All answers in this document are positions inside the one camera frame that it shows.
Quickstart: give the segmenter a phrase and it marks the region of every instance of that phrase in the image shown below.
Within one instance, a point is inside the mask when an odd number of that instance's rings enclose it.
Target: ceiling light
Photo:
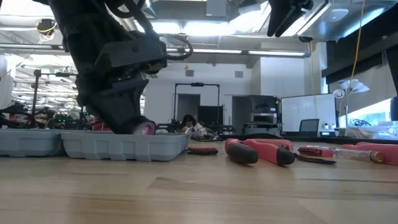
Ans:
[[[51,45],[40,44],[0,44],[0,48],[12,49],[52,49]]]
[[[241,50],[218,50],[218,49],[193,49],[194,53],[213,53],[213,54],[241,54]]]
[[[332,6],[332,3],[328,3],[325,7],[323,7],[315,16],[310,19],[303,28],[301,28],[297,34],[302,35],[312,24],[314,24],[330,7]]]
[[[49,107],[49,108],[53,108],[53,107],[54,107],[54,106],[48,105],[48,104],[45,104],[45,105],[43,105],[43,106],[46,106],[46,107]]]
[[[274,55],[274,56],[292,56],[292,57],[302,57],[305,55],[303,52],[278,52],[278,51],[260,51],[260,50],[250,50],[248,54],[251,55]]]
[[[34,94],[34,91],[18,91],[18,90],[13,90],[13,94]],[[78,92],[48,92],[48,91],[38,91],[38,95],[49,95],[49,96],[70,96],[70,95],[77,95]]]
[[[260,30],[264,21],[269,17],[271,13],[271,6],[266,1],[261,4],[260,11],[251,11],[245,14],[241,14],[237,18],[229,22],[229,29],[232,33],[238,32],[254,32]]]
[[[189,22],[183,32],[192,36],[217,36],[233,34],[233,30],[226,22]]]
[[[167,49],[167,52],[178,52],[178,49]]]
[[[368,22],[372,21],[374,18],[376,18],[377,16],[380,16],[382,13],[384,12],[384,8],[380,8],[380,9],[376,9],[373,10],[372,12],[370,12],[362,21],[362,26],[365,26]],[[359,29],[361,25],[361,21],[358,21],[353,27],[351,27],[350,29],[348,29],[345,33],[343,37],[346,37],[350,34],[352,34],[354,31],[356,31],[357,29]]]
[[[324,4],[319,4],[313,11],[312,13],[306,13],[303,16],[299,17],[283,34],[282,37],[291,37],[293,35],[296,35],[298,31],[300,31],[303,26],[305,26],[308,22],[310,22],[311,18],[317,14],[317,12],[320,13],[320,15],[322,15],[323,13],[325,13],[325,11],[328,9],[327,5]]]
[[[158,34],[178,34],[181,33],[181,27],[176,22],[153,22],[154,31]]]

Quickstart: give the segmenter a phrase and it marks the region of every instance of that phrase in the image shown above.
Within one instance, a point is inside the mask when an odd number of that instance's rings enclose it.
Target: door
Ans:
[[[182,121],[186,114],[198,119],[198,109],[200,105],[199,94],[178,94],[177,119]]]
[[[244,124],[250,121],[251,104],[247,96],[232,96],[232,126],[242,134]]]

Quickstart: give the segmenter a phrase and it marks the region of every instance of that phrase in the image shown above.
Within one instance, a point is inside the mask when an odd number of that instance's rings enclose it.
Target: cable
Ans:
[[[350,119],[349,123],[356,127],[362,127],[364,125],[372,126],[369,122],[361,119]]]
[[[115,5],[109,4],[108,1],[106,1],[106,5],[108,6],[109,10],[117,17],[120,17],[122,19],[127,19],[130,17],[135,17],[134,16],[134,8],[142,9],[144,6],[146,0],[139,0],[138,3],[136,4],[133,0],[122,0],[123,4],[126,6],[126,8],[129,10],[128,12],[122,12],[119,10],[118,7]]]
[[[362,21],[363,21],[363,14],[364,14],[364,11],[365,11],[365,4],[366,4],[366,0],[363,0],[362,10],[361,10],[361,22],[359,23],[358,39],[357,39],[357,42],[356,42],[356,51],[355,51],[355,60],[354,60],[353,72],[351,73],[351,78],[349,80],[348,89],[351,89],[351,84],[353,83],[353,78],[354,78],[354,74],[355,74],[356,63],[358,62],[359,44],[361,43]],[[341,101],[340,101],[340,110],[338,112],[339,121],[340,121],[340,117],[341,117],[341,104],[342,104],[342,102],[343,102],[343,99],[341,99]]]
[[[36,23],[36,29],[37,29],[37,31],[39,31],[39,32],[51,32],[51,30],[54,30],[54,29],[56,28],[57,23],[55,23],[53,27],[51,27],[51,28],[49,28],[49,29],[47,29],[47,30],[39,30],[38,26],[39,26],[39,23]]]
[[[184,59],[189,58],[189,56],[191,56],[192,53],[193,53],[192,44],[187,39],[183,39],[181,37],[178,37],[178,34],[170,35],[170,36],[172,36],[172,37],[176,38],[177,40],[179,40],[179,41],[183,42],[184,44],[186,44],[188,46],[188,48],[189,48],[189,51],[186,54],[183,54],[183,55],[169,55],[168,54],[168,55],[166,55],[166,58],[169,59],[169,60],[184,60]]]

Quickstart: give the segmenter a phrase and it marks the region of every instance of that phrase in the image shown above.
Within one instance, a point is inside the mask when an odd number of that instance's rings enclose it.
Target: gray plastic tray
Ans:
[[[171,161],[187,146],[186,134],[131,135],[113,133],[62,133],[68,156],[125,161]]]
[[[58,130],[0,129],[0,156],[57,156],[62,152]]]

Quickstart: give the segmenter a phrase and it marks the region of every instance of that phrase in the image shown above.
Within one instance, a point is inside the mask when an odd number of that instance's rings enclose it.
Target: black machinery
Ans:
[[[250,121],[244,123],[244,134],[279,135],[279,100],[276,96],[248,96]]]
[[[155,133],[155,124],[141,116],[139,98],[148,80],[141,72],[155,74],[167,60],[183,60],[193,53],[186,38],[175,35],[189,51],[167,55],[166,45],[141,11],[146,0],[34,0],[48,4],[63,35],[79,75],[78,103],[99,116],[116,134],[132,134],[141,128]],[[268,35],[280,36],[304,12],[312,0],[269,0],[272,10]],[[119,8],[125,5],[128,11]],[[134,17],[145,33],[128,32],[107,8],[120,18]]]
[[[192,87],[204,87],[204,86],[216,86],[217,90],[218,90],[218,94],[217,94],[217,123],[216,125],[220,125],[223,122],[220,122],[220,85],[219,84],[204,84],[204,83],[176,83],[174,86],[174,112],[173,112],[173,119],[176,120],[175,117],[175,110],[176,110],[176,104],[177,104],[177,87],[179,85],[189,85]]]
[[[13,117],[15,115],[23,115],[27,118],[23,121],[13,121],[7,118],[4,113],[8,114],[9,117]],[[39,114],[44,114],[46,120],[51,120],[55,114],[55,111],[50,110],[48,107],[45,107],[42,110],[28,112],[28,109],[25,108],[25,105],[14,102],[13,105],[8,106],[7,108],[0,110],[0,128],[5,125],[8,128],[46,128],[45,123],[41,123],[36,121],[35,116]]]

